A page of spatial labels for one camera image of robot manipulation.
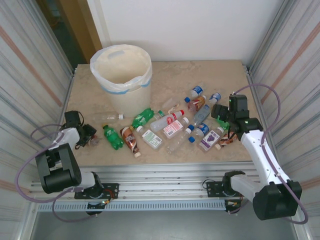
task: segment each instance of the white plastic bag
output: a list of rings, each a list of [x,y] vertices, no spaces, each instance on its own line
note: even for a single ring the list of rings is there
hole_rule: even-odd
[[[102,89],[116,95],[148,87],[152,76],[149,54],[127,44],[97,51],[90,60],[90,69]]]

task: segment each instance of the white trash bin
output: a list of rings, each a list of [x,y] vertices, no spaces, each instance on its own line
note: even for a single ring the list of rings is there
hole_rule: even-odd
[[[101,49],[90,69],[117,113],[131,118],[150,107],[152,63],[142,48],[123,44]]]

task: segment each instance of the table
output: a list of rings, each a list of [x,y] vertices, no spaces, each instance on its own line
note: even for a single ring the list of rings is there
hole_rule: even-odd
[[[179,109],[186,112],[186,117],[192,116],[183,99],[186,92],[197,83],[206,83],[207,89],[204,95],[220,93],[222,98],[219,103],[222,105],[228,105],[229,94],[248,84],[240,60],[153,62],[152,69],[151,108],[160,109],[163,102],[176,95],[180,98]],[[247,96],[250,117],[259,118],[251,90],[247,88],[241,93]],[[96,128],[96,134],[100,138],[97,146],[86,145],[73,151],[79,166],[251,161],[247,150],[239,141],[220,151],[212,148],[207,153],[203,153],[197,144],[187,142],[175,154],[169,155],[164,146],[159,151],[154,151],[136,134],[140,157],[135,158],[126,145],[119,150],[114,150],[104,138],[102,126],[95,124],[91,118],[94,113],[113,111],[113,108],[106,93],[92,75],[89,64],[78,65],[76,69],[67,106],[67,111],[71,110],[80,111],[84,116],[84,122]],[[131,122],[132,118],[110,125],[119,131]]]

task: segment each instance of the green soda bottle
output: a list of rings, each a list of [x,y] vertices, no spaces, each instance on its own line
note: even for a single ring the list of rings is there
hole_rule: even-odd
[[[145,125],[154,115],[155,113],[150,107],[145,109],[133,119],[132,127],[136,129],[139,126]]]
[[[223,128],[223,130],[228,130],[229,129],[229,126],[230,126],[229,123],[227,121],[224,122],[224,121],[220,120],[220,116],[217,117],[216,121],[218,122],[220,127]]]
[[[124,141],[119,137],[118,133],[108,125],[105,125],[102,128],[104,129],[104,136],[111,143],[111,146],[115,150],[122,148],[122,146],[124,145]]]

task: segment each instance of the gray floor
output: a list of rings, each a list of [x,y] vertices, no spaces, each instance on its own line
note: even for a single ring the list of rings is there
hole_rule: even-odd
[[[59,212],[66,219],[85,213]],[[292,224],[282,219],[260,221],[247,205],[238,216],[224,211],[103,212],[80,223],[63,223],[40,212],[34,240],[295,240]]]

